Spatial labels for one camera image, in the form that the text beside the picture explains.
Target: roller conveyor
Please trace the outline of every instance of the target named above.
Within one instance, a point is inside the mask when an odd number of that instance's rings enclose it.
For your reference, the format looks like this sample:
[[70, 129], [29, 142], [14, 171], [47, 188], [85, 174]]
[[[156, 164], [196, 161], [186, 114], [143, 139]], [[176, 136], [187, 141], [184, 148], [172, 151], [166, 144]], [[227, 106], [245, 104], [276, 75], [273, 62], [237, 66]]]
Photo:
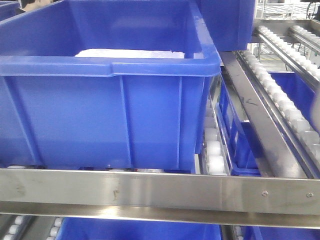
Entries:
[[[317, 52], [319, 37], [311, 32], [306, 37], [292, 22], [287, 34], [277, 33], [279, 38], [266, 23], [256, 29], [256, 36], [316, 90], [320, 70], [285, 40], [298, 41]], [[53, 240], [63, 217], [319, 229], [319, 134], [250, 52], [221, 52], [220, 56], [223, 79], [215, 78], [211, 86], [203, 150], [196, 157], [200, 171], [2, 168], [1, 239], [41, 236], [39, 239]], [[264, 155], [256, 164], [262, 177], [230, 176], [231, 153], [217, 117], [222, 82], [261, 143]], [[17, 224], [15, 216], [6, 214], [33, 217]], [[233, 239], [242, 237], [239, 228], [229, 232]]]

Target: screw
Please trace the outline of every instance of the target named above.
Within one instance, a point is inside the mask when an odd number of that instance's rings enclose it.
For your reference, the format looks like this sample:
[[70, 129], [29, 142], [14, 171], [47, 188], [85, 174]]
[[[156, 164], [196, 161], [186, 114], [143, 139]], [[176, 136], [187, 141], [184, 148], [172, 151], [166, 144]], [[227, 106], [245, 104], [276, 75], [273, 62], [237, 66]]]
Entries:
[[266, 196], [268, 196], [268, 192], [267, 191], [263, 191], [262, 193], [261, 193], [261, 195], [263, 196], [263, 197], [266, 197]]
[[313, 196], [314, 196], [314, 194], [312, 192], [309, 192], [309, 193], [306, 194], [307, 198], [312, 198]]

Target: plastic bin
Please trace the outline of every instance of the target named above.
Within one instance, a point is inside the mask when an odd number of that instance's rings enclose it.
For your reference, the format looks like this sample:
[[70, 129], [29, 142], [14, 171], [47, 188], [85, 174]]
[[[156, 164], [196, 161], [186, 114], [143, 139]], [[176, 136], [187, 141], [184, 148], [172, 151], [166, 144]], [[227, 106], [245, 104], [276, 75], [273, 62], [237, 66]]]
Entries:
[[231, 174], [259, 176], [256, 158], [263, 156], [260, 142], [250, 122], [240, 121], [224, 82], [216, 107], [218, 124], [230, 155]]
[[255, 0], [197, 0], [218, 51], [246, 50], [251, 41]]
[[16, 9], [20, 7], [17, 1], [0, 1], [0, 21], [16, 15]]
[[319, 240], [319, 229], [245, 227], [243, 240]]
[[313, 126], [311, 106], [315, 92], [294, 72], [270, 72], [272, 78], [288, 95], [302, 115]]
[[221, 240], [213, 224], [66, 218], [56, 240]]
[[[0, 43], [2, 165], [193, 168], [220, 73], [195, 2], [57, 1], [0, 23]], [[185, 54], [73, 57], [92, 48]]]

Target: blue crate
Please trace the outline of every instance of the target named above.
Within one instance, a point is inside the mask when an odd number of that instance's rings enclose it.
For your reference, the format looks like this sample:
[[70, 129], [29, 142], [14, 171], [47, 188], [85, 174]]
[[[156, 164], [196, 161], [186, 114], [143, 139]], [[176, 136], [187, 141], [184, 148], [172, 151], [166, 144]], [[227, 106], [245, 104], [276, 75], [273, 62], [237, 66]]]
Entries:
[[259, 176], [256, 158], [263, 155], [260, 142], [248, 121], [240, 121], [224, 82], [216, 115], [230, 155], [232, 175]]
[[319, 229], [245, 227], [243, 240], [319, 240]]
[[246, 50], [251, 41], [255, 0], [197, 0], [218, 51]]
[[221, 240], [213, 224], [65, 218], [56, 240]]
[[270, 72], [272, 78], [288, 95], [302, 115], [314, 127], [311, 118], [311, 107], [315, 92], [294, 72]]
[[0, 1], [0, 21], [16, 15], [16, 9], [20, 7], [17, 1]]
[[[195, 2], [57, 1], [0, 23], [0, 43], [3, 165], [193, 168], [221, 71]], [[73, 57], [91, 48], [185, 57]]]

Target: white foam sheet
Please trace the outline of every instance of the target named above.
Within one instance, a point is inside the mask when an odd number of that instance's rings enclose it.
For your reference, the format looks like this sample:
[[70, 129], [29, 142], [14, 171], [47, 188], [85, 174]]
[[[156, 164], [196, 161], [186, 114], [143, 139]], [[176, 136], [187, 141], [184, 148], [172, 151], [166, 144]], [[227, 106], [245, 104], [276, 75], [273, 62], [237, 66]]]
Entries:
[[148, 51], [130, 49], [92, 48], [82, 50], [75, 57], [87, 58], [125, 58], [125, 59], [183, 59], [180, 51]]

